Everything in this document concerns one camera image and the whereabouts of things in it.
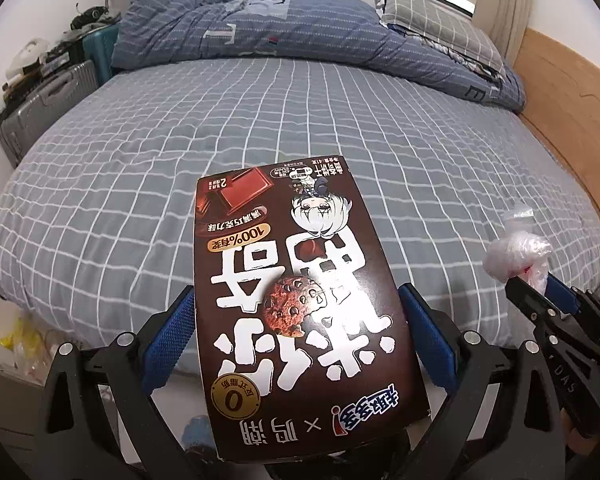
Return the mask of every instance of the x symbol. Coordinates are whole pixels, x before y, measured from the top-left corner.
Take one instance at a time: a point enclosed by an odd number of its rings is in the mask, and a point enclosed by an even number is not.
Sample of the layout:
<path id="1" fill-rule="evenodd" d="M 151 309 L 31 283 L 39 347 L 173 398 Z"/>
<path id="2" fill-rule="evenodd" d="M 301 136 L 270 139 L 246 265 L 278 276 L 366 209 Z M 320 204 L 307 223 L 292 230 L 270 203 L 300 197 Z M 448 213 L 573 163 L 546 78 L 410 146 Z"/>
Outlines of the x symbol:
<path id="1" fill-rule="evenodd" d="M 313 422 L 309 422 L 308 420 L 306 420 L 304 423 L 309 425 L 309 428 L 307 428 L 306 432 L 309 433 L 313 428 L 315 428 L 316 430 L 321 430 L 322 428 L 320 426 L 318 426 L 318 418 L 319 417 L 315 417 L 315 420 Z"/>

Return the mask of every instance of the plastic bag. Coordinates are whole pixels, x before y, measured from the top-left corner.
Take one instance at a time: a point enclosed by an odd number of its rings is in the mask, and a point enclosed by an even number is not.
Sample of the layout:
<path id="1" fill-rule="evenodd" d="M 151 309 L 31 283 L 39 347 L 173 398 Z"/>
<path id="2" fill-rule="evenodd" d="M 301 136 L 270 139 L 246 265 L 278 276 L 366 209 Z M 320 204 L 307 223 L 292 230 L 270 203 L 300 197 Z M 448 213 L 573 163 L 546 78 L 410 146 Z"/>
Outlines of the plastic bag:
<path id="1" fill-rule="evenodd" d="M 38 383 L 44 384 L 51 365 L 42 334 L 29 315 L 16 319 L 13 331 L 0 338 L 0 344 L 13 352 L 16 368 Z"/>
<path id="2" fill-rule="evenodd" d="M 534 211 L 519 204 L 503 215 L 504 238 L 494 240 L 482 261 L 485 272 L 501 283 L 520 276 L 535 290 L 544 294 L 549 274 L 551 244 L 543 236 L 533 234 Z"/>

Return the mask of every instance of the suitcase handle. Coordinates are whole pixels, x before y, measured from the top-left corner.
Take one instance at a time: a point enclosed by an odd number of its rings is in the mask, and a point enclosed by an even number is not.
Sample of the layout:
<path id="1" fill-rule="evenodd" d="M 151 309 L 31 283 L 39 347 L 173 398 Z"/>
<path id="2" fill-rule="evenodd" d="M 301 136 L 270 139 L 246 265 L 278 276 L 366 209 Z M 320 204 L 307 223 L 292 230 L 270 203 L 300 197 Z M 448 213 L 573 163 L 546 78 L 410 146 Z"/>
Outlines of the suitcase handle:
<path id="1" fill-rule="evenodd" d="M 78 78 L 72 72 L 66 72 L 53 79 L 40 90 L 40 98 L 45 106 L 50 106 L 58 100 L 64 99 L 78 86 Z"/>

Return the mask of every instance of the brown box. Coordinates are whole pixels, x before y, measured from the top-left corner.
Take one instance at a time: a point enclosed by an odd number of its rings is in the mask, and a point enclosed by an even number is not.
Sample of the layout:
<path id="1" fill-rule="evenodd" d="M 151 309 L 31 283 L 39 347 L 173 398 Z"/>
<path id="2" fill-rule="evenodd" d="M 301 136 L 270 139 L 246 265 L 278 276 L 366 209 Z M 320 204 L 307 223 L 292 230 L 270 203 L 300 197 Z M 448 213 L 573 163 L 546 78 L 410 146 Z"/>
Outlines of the brown box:
<path id="1" fill-rule="evenodd" d="M 208 176 L 196 335 L 218 455 L 349 449 L 429 413 L 380 241 L 339 155 Z"/>

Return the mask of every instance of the white plastic bag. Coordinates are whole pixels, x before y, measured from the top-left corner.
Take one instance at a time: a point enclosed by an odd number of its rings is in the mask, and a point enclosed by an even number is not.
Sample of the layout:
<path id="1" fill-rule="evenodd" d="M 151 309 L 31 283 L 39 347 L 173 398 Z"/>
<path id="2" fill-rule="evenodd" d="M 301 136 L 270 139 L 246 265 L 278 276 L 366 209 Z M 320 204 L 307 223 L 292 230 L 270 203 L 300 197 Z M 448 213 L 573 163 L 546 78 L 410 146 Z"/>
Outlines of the white plastic bag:
<path id="1" fill-rule="evenodd" d="M 518 204 L 504 213 L 505 236 L 494 240 L 482 261 L 485 272 L 501 283 L 520 276 L 535 290 L 544 294 L 549 273 L 549 240 L 533 234 L 534 211 Z"/>

